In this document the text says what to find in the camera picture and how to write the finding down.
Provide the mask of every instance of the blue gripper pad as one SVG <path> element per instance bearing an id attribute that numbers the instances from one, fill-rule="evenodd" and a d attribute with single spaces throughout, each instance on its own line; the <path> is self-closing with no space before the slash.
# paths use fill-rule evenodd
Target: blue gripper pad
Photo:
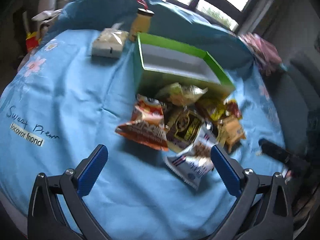
<path id="1" fill-rule="evenodd" d="M 241 195 L 240 178 L 216 145 L 211 148 L 211 160 L 230 195 L 239 197 Z"/>
<path id="2" fill-rule="evenodd" d="M 99 144 L 87 159 L 81 161 L 76 168 L 77 193 L 80 197 L 87 196 L 95 184 L 100 172 L 108 160 L 108 149 Z"/>

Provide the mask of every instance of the flower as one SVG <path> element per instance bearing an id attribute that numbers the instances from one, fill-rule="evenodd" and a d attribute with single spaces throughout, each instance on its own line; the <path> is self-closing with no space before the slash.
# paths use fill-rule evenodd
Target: flower
<path id="1" fill-rule="evenodd" d="M 45 61 L 46 61 L 45 58 L 40 58 L 40 57 L 38 57 L 35 61 L 31 61 L 31 62 L 27 65 L 28 69 L 27 69 L 27 71 L 25 72 L 24 76 L 25 76 L 25 77 L 28 77 L 28 76 L 30 76 L 30 74 L 31 74 L 32 72 L 35 72 L 35 73 L 39 72 L 40 66 L 41 66 Z"/>
<path id="2" fill-rule="evenodd" d="M 51 44 L 49 44 L 49 45 L 47 45 L 45 47 L 44 51 L 50 51 L 50 50 L 54 49 L 57 46 L 58 46 L 58 43 L 56 43 L 56 42 L 55 43 L 51 43 Z"/>
<path id="3" fill-rule="evenodd" d="M 269 101 L 270 100 L 270 96 L 268 93 L 268 90 L 265 86 L 259 86 L 259 90 L 260 90 L 260 95 L 261 96 L 265 96 L 266 100 Z"/>

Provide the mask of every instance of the black and gold package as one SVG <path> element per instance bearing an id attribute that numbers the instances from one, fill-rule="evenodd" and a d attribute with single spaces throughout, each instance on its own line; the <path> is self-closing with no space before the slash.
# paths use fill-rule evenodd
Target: black and gold package
<path id="1" fill-rule="evenodd" d="M 189 108 L 174 109 L 166 126 L 169 149 L 179 153 L 193 143 L 202 121 L 202 117 Z"/>

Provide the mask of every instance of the bottle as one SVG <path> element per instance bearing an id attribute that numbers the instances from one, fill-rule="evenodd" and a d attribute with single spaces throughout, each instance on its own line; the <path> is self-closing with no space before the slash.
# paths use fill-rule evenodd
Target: bottle
<path id="1" fill-rule="evenodd" d="M 144 9 L 138 8 L 137 17 L 133 21 L 129 33 L 129 40 L 134 42 L 137 38 L 137 32 L 146 33 L 149 31 L 151 18 L 154 12 L 148 10 L 148 5 L 144 0 L 138 0 L 138 3 L 144 6 Z"/>

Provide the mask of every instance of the screw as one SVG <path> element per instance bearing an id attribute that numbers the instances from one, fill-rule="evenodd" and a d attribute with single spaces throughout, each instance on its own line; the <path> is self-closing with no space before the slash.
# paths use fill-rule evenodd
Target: screw
<path id="1" fill-rule="evenodd" d="M 247 174 L 247 175 L 250 175 L 250 174 L 253 173 L 253 170 L 251 170 L 251 169 L 245 169 L 245 170 L 244 170 L 244 173 Z"/>
<path id="2" fill-rule="evenodd" d="M 72 175 L 73 174 L 73 169 L 67 169 L 65 172 L 67 175 Z"/>

